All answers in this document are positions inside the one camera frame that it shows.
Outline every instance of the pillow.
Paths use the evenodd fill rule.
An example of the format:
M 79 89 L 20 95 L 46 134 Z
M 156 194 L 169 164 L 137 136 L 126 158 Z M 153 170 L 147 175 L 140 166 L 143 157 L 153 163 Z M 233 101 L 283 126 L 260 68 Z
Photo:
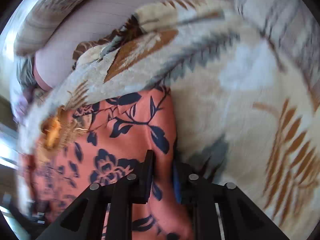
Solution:
M 39 0 L 20 26 L 14 42 L 15 54 L 34 54 L 42 48 L 62 20 L 82 0 Z
M 72 71 L 73 52 L 82 41 L 105 37 L 120 27 L 133 11 L 159 0 L 86 0 L 59 26 L 47 44 L 36 52 L 34 73 L 38 83 L 53 88 Z

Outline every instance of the beige patterned blanket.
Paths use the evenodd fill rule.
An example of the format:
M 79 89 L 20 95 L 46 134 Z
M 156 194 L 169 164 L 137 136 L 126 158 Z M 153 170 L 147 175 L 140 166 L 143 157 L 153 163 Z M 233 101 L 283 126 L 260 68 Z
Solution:
M 20 147 L 43 122 L 160 84 L 171 87 L 183 161 L 236 183 L 284 233 L 304 240 L 320 217 L 320 111 L 303 75 L 227 0 L 145 5 L 104 41 L 83 43 L 76 69 L 31 107 Z

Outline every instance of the navy blue flower pattern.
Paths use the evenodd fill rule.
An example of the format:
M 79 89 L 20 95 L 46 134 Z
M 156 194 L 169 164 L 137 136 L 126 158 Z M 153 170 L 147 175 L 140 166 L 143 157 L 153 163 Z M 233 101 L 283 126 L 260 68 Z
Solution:
M 90 174 L 89 181 L 90 183 L 98 182 L 101 185 L 117 182 L 117 180 L 129 174 L 139 163 L 136 159 L 117 159 L 104 149 L 98 151 L 93 162 L 96 170 Z

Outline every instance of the brown leaf pattern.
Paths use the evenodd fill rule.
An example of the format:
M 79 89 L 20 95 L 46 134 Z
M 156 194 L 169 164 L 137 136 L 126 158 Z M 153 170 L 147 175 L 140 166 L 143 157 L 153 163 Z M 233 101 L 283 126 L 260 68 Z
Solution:
M 196 9 L 196 5 L 201 5 L 201 3 L 205 3 L 205 0 L 166 0 L 161 3 L 165 6 L 168 6 L 168 4 L 170 4 L 175 9 L 176 9 L 175 3 L 177 3 L 181 7 L 185 8 L 185 10 L 188 10 L 187 5 L 189 5 L 193 9 Z
M 285 100 L 281 114 L 273 106 L 259 102 L 252 107 L 278 118 L 263 194 L 267 195 L 264 209 L 276 201 L 272 219 L 280 214 L 281 227 L 290 215 L 298 219 L 303 206 L 311 201 L 319 186 L 320 159 L 312 140 L 306 140 L 308 130 L 301 131 L 301 117 L 296 117 L 297 107 L 289 107 L 289 99 Z
M 90 48 L 107 43 L 112 43 L 112 50 L 115 50 L 127 42 L 140 37 L 141 35 L 142 30 L 140 29 L 139 22 L 136 17 L 132 15 L 131 18 L 127 19 L 123 26 L 121 26 L 119 29 L 114 29 L 112 33 L 106 37 L 98 41 L 83 41 L 79 43 L 73 52 L 72 59 L 78 60 L 79 57 Z
M 77 109 L 80 106 L 86 105 L 86 98 L 88 97 L 86 94 L 88 92 L 87 88 L 87 80 L 84 80 L 74 91 L 74 93 L 71 93 L 71 98 L 68 102 L 68 104 L 64 107 L 65 110 L 69 109 Z
M 169 44 L 177 34 L 178 30 L 159 31 L 129 41 L 119 49 L 108 69 L 104 82 Z

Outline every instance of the salmon pink fabric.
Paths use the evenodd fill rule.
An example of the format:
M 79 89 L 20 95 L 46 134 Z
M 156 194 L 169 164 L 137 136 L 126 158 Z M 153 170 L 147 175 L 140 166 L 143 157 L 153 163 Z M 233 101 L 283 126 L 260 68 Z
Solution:
M 50 162 L 37 164 L 29 158 L 25 166 L 37 199 L 50 202 L 50 220 L 91 183 L 107 185 L 129 174 L 152 149 L 156 156 L 152 190 L 146 205 L 133 205 L 132 239 L 192 239 L 187 212 L 176 202 L 172 186 L 177 136 L 170 89 L 106 99 L 71 114 L 73 118 L 92 114 L 88 132 Z

